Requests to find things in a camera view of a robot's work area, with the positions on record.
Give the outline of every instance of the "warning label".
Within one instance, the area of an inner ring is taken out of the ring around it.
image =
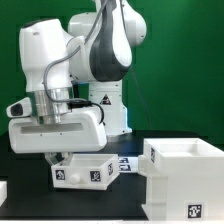
[[[104,98],[101,100],[100,104],[102,105],[111,105],[110,99],[107,96],[107,94],[104,96]]]

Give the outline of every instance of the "black cable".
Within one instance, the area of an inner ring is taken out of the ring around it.
[[[90,30],[90,32],[88,33],[88,35],[86,36],[85,38],[85,43],[86,44],[90,37],[92,36],[96,26],[97,26],[97,23],[102,15],[102,12],[104,10],[104,8],[106,7],[107,3],[108,3],[109,0],[105,0],[105,2],[103,3],[103,5],[101,6],[99,12],[97,13],[97,16],[96,16],[96,19],[93,23],[93,26]],[[55,66],[56,64],[59,64],[59,63],[62,63],[68,59],[70,59],[71,57],[73,57],[74,55],[76,55],[79,51],[80,51],[81,47],[78,46],[72,53],[70,53],[69,55],[67,55],[66,57],[64,58],[61,58],[61,59],[58,59],[58,60],[55,60],[53,62],[51,62],[45,69],[44,71],[44,77],[43,77],[43,85],[44,85],[44,90],[45,90],[45,93],[47,95],[47,97],[49,98],[50,101],[54,102],[54,103],[68,103],[68,104],[77,104],[77,105],[88,105],[89,103],[87,102],[87,100],[85,99],[82,99],[82,98],[73,98],[73,99],[67,99],[67,100],[57,100],[57,99],[54,99],[51,94],[49,93],[49,90],[48,90],[48,85],[47,85],[47,76],[48,76],[48,73],[50,71],[50,69]],[[93,103],[91,102],[92,105],[95,105],[97,107],[99,107],[100,111],[101,111],[101,120],[100,120],[100,124],[103,122],[104,120],[104,111],[103,111],[103,108],[99,105],[99,104],[96,104],[96,103]]]

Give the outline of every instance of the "open white box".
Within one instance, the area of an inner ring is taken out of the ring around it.
[[[51,166],[54,187],[106,190],[119,175],[116,154],[74,154],[69,164]]]
[[[145,139],[149,220],[223,220],[224,152],[198,138]]]

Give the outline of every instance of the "black table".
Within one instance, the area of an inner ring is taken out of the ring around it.
[[[144,138],[199,137],[189,132],[134,131],[125,141],[108,143],[99,153],[138,156]],[[0,207],[4,220],[147,220],[141,204],[146,178],[120,174],[106,191],[55,189],[43,154],[15,154],[8,133],[0,137],[0,180],[8,197]]]

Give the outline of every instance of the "green wall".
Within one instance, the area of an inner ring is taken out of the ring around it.
[[[63,27],[73,14],[94,11],[91,0],[0,0],[0,134],[5,108],[25,96],[18,52],[20,27],[57,17]],[[133,67],[154,130],[192,131],[224,144],[224,1],[130,0],[148,27],[133,49]],[[131,73],[124,79],[129,125],[146,130],[146,115]]]

